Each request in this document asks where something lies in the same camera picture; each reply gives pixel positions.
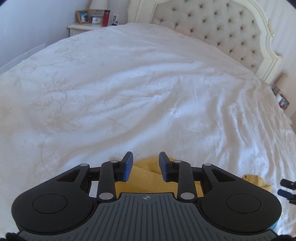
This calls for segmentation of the cream tufted headboard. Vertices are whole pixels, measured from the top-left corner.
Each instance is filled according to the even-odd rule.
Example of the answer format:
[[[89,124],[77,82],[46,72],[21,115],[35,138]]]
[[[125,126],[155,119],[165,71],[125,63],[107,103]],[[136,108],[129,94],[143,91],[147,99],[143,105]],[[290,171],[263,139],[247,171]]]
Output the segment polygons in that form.
[[[130,1],[129,23],[155,24],[199,39],[270,84],[282,57],[271,20],[257,1]]]

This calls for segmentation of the left white table lamp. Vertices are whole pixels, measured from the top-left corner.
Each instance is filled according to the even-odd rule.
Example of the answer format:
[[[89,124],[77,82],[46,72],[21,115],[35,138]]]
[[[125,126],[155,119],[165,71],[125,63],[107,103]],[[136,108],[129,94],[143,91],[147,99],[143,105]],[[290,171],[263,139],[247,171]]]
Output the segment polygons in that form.
[[[92,16],[101,16],[102,11],[108,10],[108,0],[92,0],[89,9]]]

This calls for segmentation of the left cream nightstand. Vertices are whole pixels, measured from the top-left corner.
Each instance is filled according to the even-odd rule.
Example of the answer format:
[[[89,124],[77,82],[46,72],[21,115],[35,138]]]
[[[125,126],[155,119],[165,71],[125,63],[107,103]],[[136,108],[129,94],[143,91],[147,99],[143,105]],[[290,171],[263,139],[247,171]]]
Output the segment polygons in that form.
[[[88,32],[88,31],[93,31],[93,30],[97,30],[100,28],[104,28],[102,27],[102,25],[100,24],[80,24],[80,23],[74,23],[69,25],[68,27],[69,30],[69,37],[72,37],[74,35],[78,35],[80,33],[84,33],[84,32]]]

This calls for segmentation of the small white desk display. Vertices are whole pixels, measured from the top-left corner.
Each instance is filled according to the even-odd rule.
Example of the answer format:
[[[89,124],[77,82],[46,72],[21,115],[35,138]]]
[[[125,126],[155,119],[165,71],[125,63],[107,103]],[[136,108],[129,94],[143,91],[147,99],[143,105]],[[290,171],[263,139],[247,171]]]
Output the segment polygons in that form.
[[[117,14],[112,15],[111,23],[113,25],[118,25],[119,21],[118,21],[118,15]]]

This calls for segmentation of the small white alarm clock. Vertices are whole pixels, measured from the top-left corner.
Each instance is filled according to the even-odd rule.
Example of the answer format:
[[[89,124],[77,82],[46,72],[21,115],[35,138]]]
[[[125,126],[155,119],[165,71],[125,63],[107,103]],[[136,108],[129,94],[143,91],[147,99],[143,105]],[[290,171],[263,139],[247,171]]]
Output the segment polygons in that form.
[[[99,24],[101,24],[102,23],[102,16],[92,16],[91,17],[91,23],[93,24],[93,25],[99,25]]]

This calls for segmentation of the wooden photo frame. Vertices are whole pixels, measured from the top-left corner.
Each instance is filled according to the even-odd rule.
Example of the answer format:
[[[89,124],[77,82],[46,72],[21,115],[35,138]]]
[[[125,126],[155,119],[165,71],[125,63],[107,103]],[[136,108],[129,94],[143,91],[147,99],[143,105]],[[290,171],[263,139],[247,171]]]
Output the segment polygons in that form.
[[[76,17],[79,24],[91,23],[91,17],[88,10],[77,10]]]
[[[285,98],[283,94],[278,96],[278,104],[283,110],[287,110],[288,106],[290,105],[289,101]]]

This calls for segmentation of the right wooden photo frame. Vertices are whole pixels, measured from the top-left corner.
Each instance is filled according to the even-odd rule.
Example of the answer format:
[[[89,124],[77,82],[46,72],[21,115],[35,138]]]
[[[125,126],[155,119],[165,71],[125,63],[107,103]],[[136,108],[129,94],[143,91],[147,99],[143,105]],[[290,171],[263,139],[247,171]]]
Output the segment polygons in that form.
[[[283,110],[287,110],[288,106],[290,105],[289,101],[285,98],[283,94],[278,96],[278,104]]]

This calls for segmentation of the red water bottle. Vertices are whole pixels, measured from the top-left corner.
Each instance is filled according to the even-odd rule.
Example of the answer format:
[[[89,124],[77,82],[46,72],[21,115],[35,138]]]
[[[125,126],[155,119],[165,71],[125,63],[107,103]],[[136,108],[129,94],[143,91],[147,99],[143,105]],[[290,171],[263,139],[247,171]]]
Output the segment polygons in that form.
[[[107,27],[109,23],[109,16],[110,16],[110,10],[104,10],[103,18],[102,18],[102,27]]]

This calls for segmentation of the yellow knit sweater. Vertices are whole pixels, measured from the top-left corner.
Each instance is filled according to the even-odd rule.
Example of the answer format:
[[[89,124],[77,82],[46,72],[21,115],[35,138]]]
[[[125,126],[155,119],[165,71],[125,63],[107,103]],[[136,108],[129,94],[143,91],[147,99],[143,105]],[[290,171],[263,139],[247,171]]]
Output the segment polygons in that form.
[[[272,192],[273,187],[267,185],[265,180],[257,175],[244,175],[243,180],[248,181],[266,191]],[[198,197],[203,197],[200,181],[195,181]],[[166,193],[173,192],[177,196],[177,183],[165,182],[159,168],[157,157],[148,158],[133,164],[127,182],[116,182],[116,196],[126,193]]]

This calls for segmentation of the white embroidered bedspread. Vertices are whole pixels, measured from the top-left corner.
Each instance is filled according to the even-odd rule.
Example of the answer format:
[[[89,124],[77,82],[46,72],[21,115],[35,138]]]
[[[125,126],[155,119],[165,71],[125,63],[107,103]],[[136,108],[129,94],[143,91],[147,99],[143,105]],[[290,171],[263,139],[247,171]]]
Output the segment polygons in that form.
[[[295,180],[295,133],[268,84],[198,39],[126,24],[63,39],[1,75],[1,234],[15,198],[81,163],[212,163]]]

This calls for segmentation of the left wooden photo frame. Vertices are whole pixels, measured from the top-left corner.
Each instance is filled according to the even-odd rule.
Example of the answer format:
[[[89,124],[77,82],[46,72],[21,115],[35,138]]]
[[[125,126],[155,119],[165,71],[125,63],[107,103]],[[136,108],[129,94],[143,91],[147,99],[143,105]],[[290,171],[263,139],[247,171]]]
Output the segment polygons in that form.
[[[76,17],[79,24],[91,23],[91,17],[88,10],[77,10]]]

